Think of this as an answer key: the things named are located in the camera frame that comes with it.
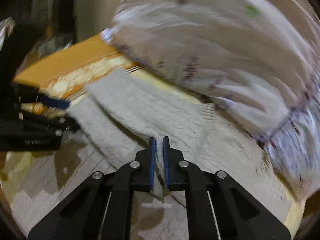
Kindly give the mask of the grey cable-knit sweater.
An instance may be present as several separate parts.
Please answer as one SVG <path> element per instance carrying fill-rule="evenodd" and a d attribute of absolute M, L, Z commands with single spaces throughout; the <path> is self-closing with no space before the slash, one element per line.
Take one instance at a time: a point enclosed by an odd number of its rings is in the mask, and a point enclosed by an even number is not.
<path fill-rule="evenodd" d="M 66 134 L 57 152 L 36 154 L 15 194 L 12 214 L 25 235 L 90 173 L 117 170 L 149 137 L 157 140 L 156 185 L 151 194 L 135 194 L 133 239 L 187 239 L 184 194 L 162 185 L 164 137 L 185 159 L 208 172 L 225 170 L 281 222 L 287 219 L 292 203 L 266 153 L 211 103 L 166 92 L 142 70 L 118 69 L 88 90 L 68 110 L 80 131 Z"/>

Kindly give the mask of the pink floral pillow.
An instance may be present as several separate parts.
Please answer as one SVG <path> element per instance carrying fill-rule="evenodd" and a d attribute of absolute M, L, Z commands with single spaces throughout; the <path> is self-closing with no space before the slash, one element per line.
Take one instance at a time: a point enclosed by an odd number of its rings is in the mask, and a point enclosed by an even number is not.
<path fill-rule="evenodd" d="M 297 199 L 319 190 L 319 18 L 307 0 L 120 0 L 103 36 L 226 111 Z"/>

